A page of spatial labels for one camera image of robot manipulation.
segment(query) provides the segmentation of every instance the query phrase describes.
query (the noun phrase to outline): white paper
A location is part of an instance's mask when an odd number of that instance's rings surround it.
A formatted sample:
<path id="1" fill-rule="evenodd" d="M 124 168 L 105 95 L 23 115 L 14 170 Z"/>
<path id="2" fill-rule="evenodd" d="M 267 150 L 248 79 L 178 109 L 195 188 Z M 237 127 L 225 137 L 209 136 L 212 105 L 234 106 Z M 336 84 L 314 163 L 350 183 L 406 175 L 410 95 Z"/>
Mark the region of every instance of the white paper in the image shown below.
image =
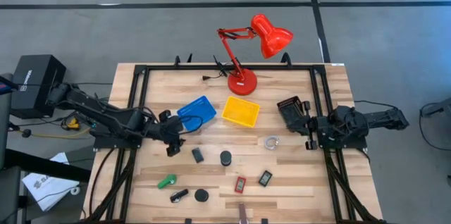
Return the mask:
<path id="1" fill-rule="evenodd" d="M 68 159 L 65 153 L 59 153 L 50 160 L 68 164 Z M 52 206 L 58 203 L 67 193 L 69 193 L 70 188 L 80 184 L 80 182 L 78 181 L 53 178 L 49 177 L 48 175 L 41 175 L 36 173 L 30 173 L 29 175 L 24 177 L 22 181 L 43 211 L 48 211 Z M 62 193 L 48 196 L 45 199 L 43 199 L 46 195 L 58 192 Z"/>

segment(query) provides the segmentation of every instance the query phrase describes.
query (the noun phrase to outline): black box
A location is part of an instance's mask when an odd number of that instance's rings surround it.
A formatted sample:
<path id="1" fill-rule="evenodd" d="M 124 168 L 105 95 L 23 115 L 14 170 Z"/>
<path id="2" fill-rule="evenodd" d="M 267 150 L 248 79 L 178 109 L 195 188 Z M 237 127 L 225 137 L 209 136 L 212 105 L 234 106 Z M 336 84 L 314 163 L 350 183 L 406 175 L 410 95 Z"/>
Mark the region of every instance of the black box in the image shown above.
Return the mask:
<path id="1" fill-rule="evenodd" d="M 54 83 L 61 83 L 66 67 L 52 55 L 21 56 L 14 72 L 19 90 L 13 93 L 11 115 L 22 119 L 49 118 L 54 107 L 47 97 Z"/>

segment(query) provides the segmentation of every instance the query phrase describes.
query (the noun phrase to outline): lamp shade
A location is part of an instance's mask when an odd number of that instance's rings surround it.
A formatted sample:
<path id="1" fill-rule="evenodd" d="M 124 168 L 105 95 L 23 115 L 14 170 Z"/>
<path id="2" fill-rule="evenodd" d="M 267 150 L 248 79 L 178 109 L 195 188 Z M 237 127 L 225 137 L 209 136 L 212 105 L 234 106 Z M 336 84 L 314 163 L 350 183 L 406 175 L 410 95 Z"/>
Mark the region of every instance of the lamp shade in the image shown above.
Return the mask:
<path id="1" fill-rule="evenodd" d="M 261 38 L 261 53 L 270 58 L 284 49 L 293 39 L 293 33 L 281 27 L 274 27 L 268 18 L 259 14 L 252 18 L 251 28 Z"/>

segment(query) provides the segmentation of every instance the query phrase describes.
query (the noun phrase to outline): lamp base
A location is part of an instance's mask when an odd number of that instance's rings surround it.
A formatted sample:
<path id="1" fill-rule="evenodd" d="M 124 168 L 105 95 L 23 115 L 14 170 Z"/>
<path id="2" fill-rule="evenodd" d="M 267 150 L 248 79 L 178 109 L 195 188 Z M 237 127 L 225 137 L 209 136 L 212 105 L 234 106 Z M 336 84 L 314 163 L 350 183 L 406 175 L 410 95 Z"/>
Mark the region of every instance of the lamp base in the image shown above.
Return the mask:
<path id="1" fill-rule="evenodd" d="M 257 87 L 257 77 L 249 69 L 241 69 L 244 80 L 241 80 L 241 77 L 235 77 L 232 74 L 228 76 L 228 88 L 232 90 L 235 94 L 239 95 L 247 95 L 252 93 Z"/>

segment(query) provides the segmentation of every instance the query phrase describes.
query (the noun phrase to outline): black cap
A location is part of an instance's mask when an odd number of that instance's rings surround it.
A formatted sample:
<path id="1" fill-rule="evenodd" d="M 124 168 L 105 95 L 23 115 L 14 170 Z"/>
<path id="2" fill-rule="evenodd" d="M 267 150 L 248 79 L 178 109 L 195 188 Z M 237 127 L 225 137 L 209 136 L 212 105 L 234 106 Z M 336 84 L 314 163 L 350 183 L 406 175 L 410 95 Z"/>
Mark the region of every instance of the black cap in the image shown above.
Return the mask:
<path id="1" fill-rule="evenodd" d="M 221 164 L 223 166 L 229 166 L 232 163 L 232 154 L 229 151 L 222 151 Z"/>
<path id="2" fill-rule="evenodd" d="M 205 189 L 198 189 L 196 193 L 194 193 L 194 197 L 199 202 L 205 202 L 209 198 L 209 193 L 206 192 Z"/>

